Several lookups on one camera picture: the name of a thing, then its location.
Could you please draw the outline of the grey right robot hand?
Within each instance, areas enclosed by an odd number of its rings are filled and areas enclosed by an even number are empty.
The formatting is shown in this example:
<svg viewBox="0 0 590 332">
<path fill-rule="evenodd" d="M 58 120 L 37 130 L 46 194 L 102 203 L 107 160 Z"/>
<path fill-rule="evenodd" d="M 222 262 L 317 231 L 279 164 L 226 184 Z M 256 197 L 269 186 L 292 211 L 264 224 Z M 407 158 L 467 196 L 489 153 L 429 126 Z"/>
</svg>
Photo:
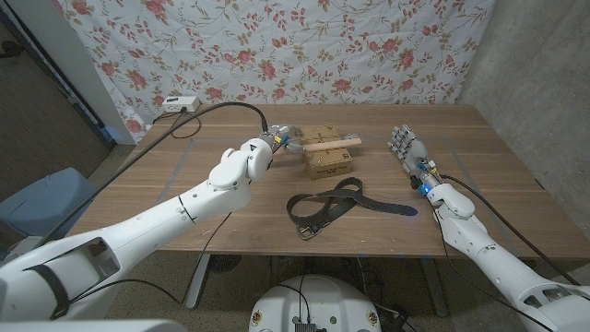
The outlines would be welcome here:
<svg viewBox="0 0 590 332">
<path fill-rule="evenodd" d="M 418 189 L 421 185 L 432 189 L 443 182 L 426 146 L 406 124 L 395 126 L 391 136 L 387 146 L 408 173 L 413 189 Z"/>
</svg>

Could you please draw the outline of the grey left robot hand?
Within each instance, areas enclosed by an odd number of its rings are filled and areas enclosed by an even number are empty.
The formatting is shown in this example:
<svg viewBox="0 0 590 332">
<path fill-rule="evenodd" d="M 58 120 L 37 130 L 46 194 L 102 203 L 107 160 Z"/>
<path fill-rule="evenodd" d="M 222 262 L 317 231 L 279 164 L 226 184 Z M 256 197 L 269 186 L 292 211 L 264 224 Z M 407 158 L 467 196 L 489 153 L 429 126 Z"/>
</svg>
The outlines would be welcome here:
<svg viewBox="0 0 590 332">
<path fill-rule="evenodd" d="M 277 152 L 280 148 L 293 154 L 302 154 L 304 152 L 301 144 L 303 133 L 294 124 L 271 125 L 269 133 L 273 136 L 272 150 L 274 152 Z"/>
</svg>

